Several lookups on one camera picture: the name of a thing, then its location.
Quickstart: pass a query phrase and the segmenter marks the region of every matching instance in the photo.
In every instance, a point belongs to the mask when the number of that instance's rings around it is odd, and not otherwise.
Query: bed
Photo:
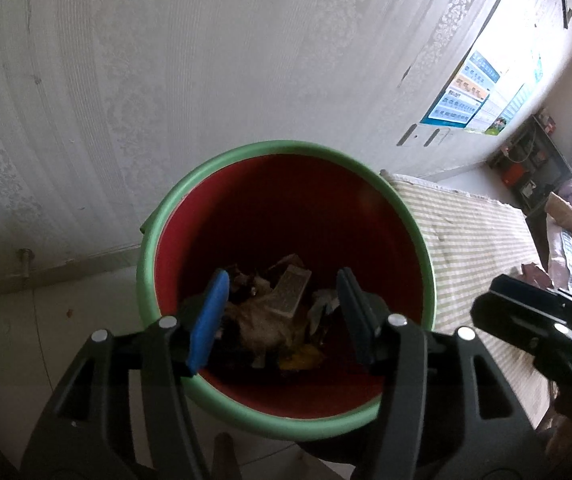
[[[520,264],[540,264],[519,209],[418,178],[381,174],[410,209],[431,255],[437,288],[436,332],[450,334],[459,326],[472,325],[473,300],[488,290],[498,274]],[[550,405],[548,380],[533,368],[530,355],[487,333],[479,335],[531,424],[537,426]]]

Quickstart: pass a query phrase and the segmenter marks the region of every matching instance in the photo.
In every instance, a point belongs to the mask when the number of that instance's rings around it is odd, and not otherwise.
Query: trash can
[[[363,290],[427,329],[435,316],[431,261],[410,212],[377,174],[307,142],[242,146],[181,180],[142,226],[137,296],[144,324],[174,314],[217,267],[259,269],[296,253],[335,288],[351,267]],[[224,381],[207,368],[185,379],[203,409],[270,438],[306,441],[359,428],[377,415],[383,382],[354,361],[345,327],[314,373],[287,383]]]

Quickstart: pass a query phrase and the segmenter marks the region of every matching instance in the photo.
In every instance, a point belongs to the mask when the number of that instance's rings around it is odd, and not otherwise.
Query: trash
[[[276,374],[313,370],[326,359],[320,347],[339,306],[336,290],[309,290],[312,272],[289,254],[265,270],[226,267],[229,301],[211,365],[223,372]],[[200,296],[179,309],[189,325]]]

